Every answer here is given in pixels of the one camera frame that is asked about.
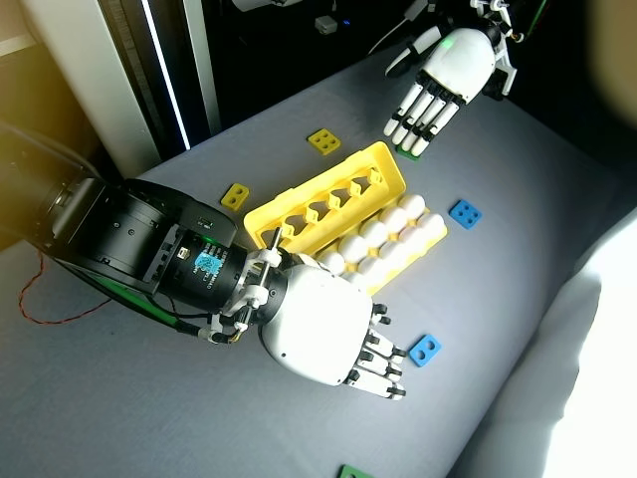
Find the green led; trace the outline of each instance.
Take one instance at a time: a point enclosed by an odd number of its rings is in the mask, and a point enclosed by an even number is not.
[[[440,42],[440,45],[443,48],[449,50],[451,47],[454,46],[454,41],[451,38],[445,38],[442,42]]]

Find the red wire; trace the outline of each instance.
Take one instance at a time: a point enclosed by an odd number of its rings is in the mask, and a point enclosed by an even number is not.
[[[41,326],[60,326],[62,324],[68,324],[69,322],[72,321],[76,321],[77,319],[81,319],[84,316],[87,316],[88,314],[91,314],[93,312],[95,312],[98,309],[101,309],[103,306],[105,306],[106,304],[108,304],[110,302],[110,299],[107,299],[105,301],[103,301],[101,304],[93,307],[92,309],[88,309],[87,311],[82,312],[81,314],[78,314],[76,316],[73,317],[69,317],[68,319],[63,319],[61,321],[57,321],[57,322],[50,322],[50,321],[39,321],[37,319],[34,319],[31,315],[29,315],[29,313],[27,311],[24,310],[24,298],[25,295],[27,293],[27,291],[29,291],[29,288],[31,286],[33,286],[35,284],[35,282],[40,279],[40,277],[42,277],[42,274],[44,274],[44,255],[42,254],[42,252],[38,251],[38,259],[40,259],[40,270],[38,271],[38,273],[33,276],[29,282],[27,282],[25,284],[25,286],[22,288],[22,291],[20,291],[20,295],[18,296],[18,307],[20,308],[20,313],[22,314],[22,317],[24,317],[27,321],[33,322],[35,324],[40,324]]]

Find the light strip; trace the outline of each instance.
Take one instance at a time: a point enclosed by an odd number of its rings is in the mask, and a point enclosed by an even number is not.
[[[183,120],[181,119],[181,113],[179,112],[179,105],[177,104],[177,98],[175,97],[175,92],[172,89],[172,83],[170,82],[170,76],[168,75],[168,69],[166,68],[166,61],[164,60],[163,53],[161,52],[161,45],[159,44],[159,37],[157,36],[155,23],[152,20],[152,13],[150,12],[150,5],[148,5],[148,0],[141,0],[141,5],[143,6],[143,13],[146,16],[146,23],[148,23],[148,29],[150,30],[150,37],[152,38],[152,44],[155,47],[155,53],[157,54],[157,59],[159,60],[159,66],[161,67],[161,74],[163,75],[164,82],[166,82],[166,87],[168,88],[168,95],[170,96],[170,102],[172,103],[172,108],[175,111],[175,116],[177,117],[177,123],[179,124],[179,130],[181,131],[183,145],[186,147],[186,150],[188,150],[190,149],[190,141],[188,141],[186,128],[183,125]]]

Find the robotic arm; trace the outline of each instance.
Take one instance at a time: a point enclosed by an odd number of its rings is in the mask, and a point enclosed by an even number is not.
[[[398,364],[406,353],[374,329],[389,323],[387,308],[312,258],[281,249],[280,232],[268,249],[248,252],[233,243],[230,218],[182,192],[33,166],[23,157],[0,162],[0,199],[22,208],[0,210],[0,227],[120,303],[211,344],[234,344],[258,328],[270,355],[301,376],[405,395]],[[211,313],[209,324],[157,309],[157,294]]]
[[[416,82],[384,129],[394,144],[420,156],[458,110],[485,89],[497,99],[509,94],[517,70],[512,67],[507,38],[515,34],[502,0],[470,0],[475,18],[462,28],[441,23],[420,35],[387,68],[396,77],[433,48]],[[429,11],[436,3],[429,2]]]

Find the white cable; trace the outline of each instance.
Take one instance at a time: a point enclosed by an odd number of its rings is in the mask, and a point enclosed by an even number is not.
[[[376,45],[374,45],[373,47],[371,47],[371,50],[369,50],[369,53],[367,55],[371,55],[372,53],[374,53],[374,50],[376,50],[376,48],[378,48],[378,46],[385,41],[385,39],[391,35],[392,33],[394,33],[396,30],[398,30],[400,27],[402,27],[405,23],[407,23],[407,19],[403,18],[402,21],[396,25],[394,28],[392,28],[391,30],[389,30],[389,32],[382,37],[380,40],[378,40],[378,42],[376,43]]]
[[[152,38],[152,44],[155,47],[155,53],[157,54],[157,59],[159,60],[159,67],[161,67],[161,74],[163,75],[164,82],[166,82],[168,95],[170,96],[170,102],[172,103],[172,109],[175,111],[175,116],[177,117],[177,124],[179,124],[179,131],[181,131],[181,138],[183,139],[183,145],[185,146],[186,150],[188,150],[190,149],[190,141],[188,141],[188,135],[186,134],[186,128],[184,127],[183,120],[181,119],[181,112],[179,111],[177,98],[175,96],[174,90],[172,89],[172,82],[170,81],[170,76],[168,75],[168,68],[166,67],[166,61],[163,58],[161,45],[159,44],[159,37],[157,35],[157,29],[155,28],[155,22],[152,20],[152,13],[150,12],[150,5],[148,5],[148,0],[141,0],[141,5],[143,7],[143,13],[146,16],[146,23],[148,24],[148,30],[150,30],[150,37]]]

